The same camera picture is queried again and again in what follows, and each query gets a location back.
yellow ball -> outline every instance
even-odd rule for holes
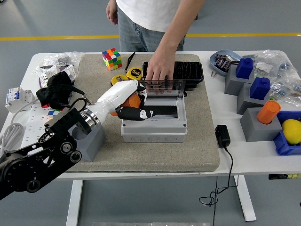
[[[282,123],[283,133],[290,145],[301,142],[301,122],[295,119],[288,119]]]

robotic arm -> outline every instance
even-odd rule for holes
[[[141,100],[140,108],[121,106],[134,93]],[[121,119],[136,121],[154,116],[153,111],[143,110],[146,96],[145,87],[138,81],[120,81],[94,105],[81,111],[65,108],[44,125],[45,133],[37,143],[0,157],[0,200],[14,191],[34,193],[81,160],[77,142],[68,132],[74,125],[88,134],[111,112],[116,111]],[[28,154],[37,149],[35,154]]]

white robotic hand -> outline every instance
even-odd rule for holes
[[[134,93],[137,93],[140,98],[139,108],[121,106]],[[106,91],[94,105],[87,106],[84,114],[93,118],[96,124],[103,124],[111,112],[116,112],[120,119],[143,121],[156,114],[150,110],[143,110],[146,97],[146,88],[137,80],[119,81]]]

rubik's cube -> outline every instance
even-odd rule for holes
[[[109,71],[112,71],[122,66],[121,55],[115,48],[111,48],[107,51],[104,51],[103,60]]]

gray felt mat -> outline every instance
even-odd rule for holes
[[[96,102],[108,90],[117,74],[124,74],[129,54],[122,54],[122,67],[108,71],[101,54],[83,55],[75,87]],[[132,66],[149,61],[151,54],[136,54]],[[195,61],[197,55],[176,55],[176,61]],[[103,128],[106,142],[93,162],[81,160],[69,172],[210,172],[219,166],[219,154],[205,83],[201,82],[185,97],[188,134],[184,143],[124,143],[121,120],[108,115]]]

